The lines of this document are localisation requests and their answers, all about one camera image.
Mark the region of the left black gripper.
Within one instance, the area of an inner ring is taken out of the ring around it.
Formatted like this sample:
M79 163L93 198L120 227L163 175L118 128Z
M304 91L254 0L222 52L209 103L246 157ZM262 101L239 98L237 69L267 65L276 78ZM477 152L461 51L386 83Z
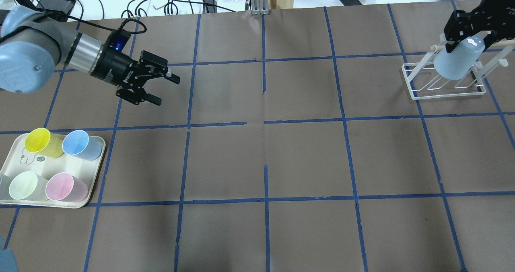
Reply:
M160 106L162 99L145 91L147 81L133 81L137 71L137 78L141 80L162 77L180 84L180 77L173 74L167 65L167 59L148 51L141 51L137 62L114 47L103 47L91 76L117 86L116 96L133 105L148 102Z

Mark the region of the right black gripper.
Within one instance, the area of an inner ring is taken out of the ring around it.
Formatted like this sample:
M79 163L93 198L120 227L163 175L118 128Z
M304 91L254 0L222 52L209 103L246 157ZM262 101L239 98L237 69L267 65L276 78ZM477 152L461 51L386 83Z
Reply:
M445 50L451 53L464 39L481 31L489 31L483 38L485 52L502 39L514 39L515 0L481 0L469 13L454 10L445 27Z

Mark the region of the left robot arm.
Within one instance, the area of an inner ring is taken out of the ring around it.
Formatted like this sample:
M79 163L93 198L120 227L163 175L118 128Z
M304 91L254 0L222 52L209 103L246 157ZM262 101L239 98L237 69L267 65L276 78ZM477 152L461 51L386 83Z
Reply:
M61 64L117 88L116 95L133 105L149 102L160 106L161 99L144 89L152 79L180 83L167 59L143 50L138 60L123 49L131 37L125 19L110 29L103 43L25 6L15 6L2 23L0 45L0 87L12 93L38 91Z

